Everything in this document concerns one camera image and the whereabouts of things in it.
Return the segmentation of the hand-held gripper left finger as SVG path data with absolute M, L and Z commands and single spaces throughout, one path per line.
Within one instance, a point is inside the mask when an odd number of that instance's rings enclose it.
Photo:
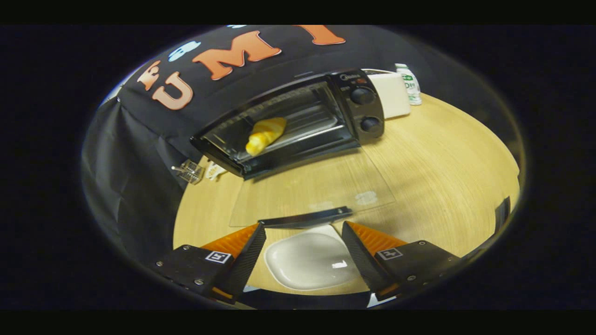
M 151 269 L 203 298 L 234 304 L 244 291 L 265 241 L 264 225 L 256 223 L 200 247 L 179 246 L 153 261 Z

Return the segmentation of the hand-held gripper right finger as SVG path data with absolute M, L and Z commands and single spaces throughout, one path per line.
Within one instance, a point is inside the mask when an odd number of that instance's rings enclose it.
M 350 221 L 343 223 L 341 239 L 379 301 L 419 294 L 462 263 L 460 257 L 429 241 L 405 242 Z

